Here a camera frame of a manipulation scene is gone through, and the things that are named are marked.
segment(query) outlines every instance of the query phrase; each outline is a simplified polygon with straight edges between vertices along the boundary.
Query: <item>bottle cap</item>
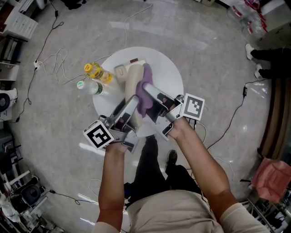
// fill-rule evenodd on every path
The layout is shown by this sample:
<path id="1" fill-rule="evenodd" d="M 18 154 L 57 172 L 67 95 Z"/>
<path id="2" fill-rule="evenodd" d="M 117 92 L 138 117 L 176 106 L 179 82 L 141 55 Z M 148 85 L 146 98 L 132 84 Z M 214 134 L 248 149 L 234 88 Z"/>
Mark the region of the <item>bottle cap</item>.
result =
<path id="1" fill-rule="evenodd" d="M 91 64 L 86 64 L 84 70 L 85 72 L 91 72 L 93 70 L 93 66 Z"/>
<path id="2" fill-rule="evenodd" d="M 84 87 L 85 87 L 85 83 L 84 83 L 84 81 L 79 81 L 79 82 L 77 83 L 77 88 L 78 88 L 79 90 L 82 90 Z"/>

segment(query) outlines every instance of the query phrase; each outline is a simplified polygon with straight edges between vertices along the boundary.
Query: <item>pink bag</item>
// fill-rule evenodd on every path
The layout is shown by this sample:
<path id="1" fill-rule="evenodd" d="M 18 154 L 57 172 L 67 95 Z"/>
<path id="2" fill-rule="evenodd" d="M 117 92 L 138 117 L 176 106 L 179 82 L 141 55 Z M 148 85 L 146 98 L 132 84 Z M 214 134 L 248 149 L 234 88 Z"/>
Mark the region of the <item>pink bag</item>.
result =
<path id="1" fill-rule="evenodd" d="M 291 181 L 291 167 L 283 161 L 264 158 L 251 184 L 260 198 L 278 203 Z"/>

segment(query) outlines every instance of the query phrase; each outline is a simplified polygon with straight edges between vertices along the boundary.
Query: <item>tiled floor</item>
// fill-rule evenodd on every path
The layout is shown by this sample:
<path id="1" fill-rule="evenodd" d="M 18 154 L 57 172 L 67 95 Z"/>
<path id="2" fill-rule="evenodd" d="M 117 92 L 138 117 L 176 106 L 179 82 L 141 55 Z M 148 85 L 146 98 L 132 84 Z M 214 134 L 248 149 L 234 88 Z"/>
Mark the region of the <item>tiled floor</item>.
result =
<path id="1" fill-rule="evenodd" d="M 193 0 L 152 0 L 153 6 L 127 21 L 127 46 L 144 46 L 168 56 L 178 67 L 185 93 L 206 100 L 201 122 L 207 128 L 206 146 L 217 140 L 228 127 L 234 110 L 241 104 L 243 86 L 254 81 L 255 63 L 247 60 L 245 41 L 240 27 L 232 22 L 226 9 L 218 4 L 204 6 Z M 55 54 L 60 48 L 69 49 L 65 61 L 67 77 L 82 73 L 85 63 L 108 55 L 124 46 L 124 20 L 150 6 L 142 0 L 90 0 L 77 10 L 68 10 L 55 1 L 64 25 L 49 37 L 40 60 Z M 36 59 L 54 21 L 54 9 L 47 6 L 38 17 L 39 25 L 32 39 L 23 46 L 20 72 L 15 83 L 18 103 L 15 119 L 22 110 L 27 88 Z M 53 69 L 54 58 L 46 63 Z M 59 72 L 59 80 L 65 79 Z M 79 198 L 80 194 L 97 201 L 88 189 L 91 178 L 101 179 L 104 157 L 87 150 L 89 145 L 82 131 L 97 113 L 92 97 L 78 92 L 75 84 L 60 86 L 54 75 L 47 76 L 43 69 L 36 72 L 30 89 L 32 105 L 26 104 L 20 122 L 11 125 L 22 144 L 22 154 L 32 172 L 48 188 L 58 193 Z M 232 164 L 235 172 L 231 188 L 235 196 L 244 197 L 246 185 L 239 184 L 256 160 L 269 110 L 268 82 L 248 85 L 248 95 L 224 138 L 210 149 L 214 157 Z M 202 127 L 198 134 L 204 137 Z M 125 182 L 132 182 L 144 139 L 134 155 L 127 154 Z M 159 163 L 163 170 L 166 154 L 176 148 L 173 141 L 158 137 Z M 227 163 L 218 161 L 232 180 Z M 179 152 L 178 163 L 187 166 Z M 93 181 L 98 192 L 99 183 Z M 98 206 L 49 194 L 45 204 L 46 216 L 68 232 L 90 232 L 98 216 Z"/>

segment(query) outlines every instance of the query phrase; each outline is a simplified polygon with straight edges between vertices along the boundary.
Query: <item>purple cloth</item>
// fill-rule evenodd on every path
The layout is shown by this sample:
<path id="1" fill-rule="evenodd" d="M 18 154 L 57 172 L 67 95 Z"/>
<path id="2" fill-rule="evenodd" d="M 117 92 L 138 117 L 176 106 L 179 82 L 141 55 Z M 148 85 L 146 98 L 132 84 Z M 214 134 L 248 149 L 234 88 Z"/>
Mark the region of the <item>purple cloth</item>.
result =
<path id="1" fill-rule="evenodd" d="M 140 98 L 139 103 L 137 105 L 137 111 L 141 114 L 142 118 L 146 116 L 146 110 L 153 106 L 153 100 L 147 94 L 147 92 L 142 88 L 142 85 L 145 82 L 153 84 L 153 74 L 151 72 L 151 67 L 149 64 L 145 63 L 144 65 L 144 77 L 143 79 L 136 85 L 136 95 Z"/>

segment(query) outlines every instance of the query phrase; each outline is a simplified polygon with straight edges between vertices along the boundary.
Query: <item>round white table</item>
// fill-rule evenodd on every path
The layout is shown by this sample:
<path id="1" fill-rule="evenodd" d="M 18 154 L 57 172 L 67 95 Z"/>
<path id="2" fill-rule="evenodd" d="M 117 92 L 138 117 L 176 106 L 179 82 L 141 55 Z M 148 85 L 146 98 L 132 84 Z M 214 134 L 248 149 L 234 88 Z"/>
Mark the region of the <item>round white table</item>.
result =
<path id="1" fill-rule="evenodd" d="M 184 94 L 182 77 L 175 64 L 161 52 L 146 47 L 131 47 L 120 50 L 108 57 L 101 65 L 105 70 L 114 74 L 114 67 L 129 62 L 134 58 L 144 58 L 151 66 L 153 74 L 153 85 L 172 98 Z M 118 104 L 125 98 L 119 88 L 116 78 L 109 84 L 104 85 L 104 94 L 93 95 L 94 107 L 98 115 L 109 117 Z M 142 126 L 137 130 L 138 137 L 146 137 L 156 133 L 152 127 L 151 119 L 146 115 Z"/>

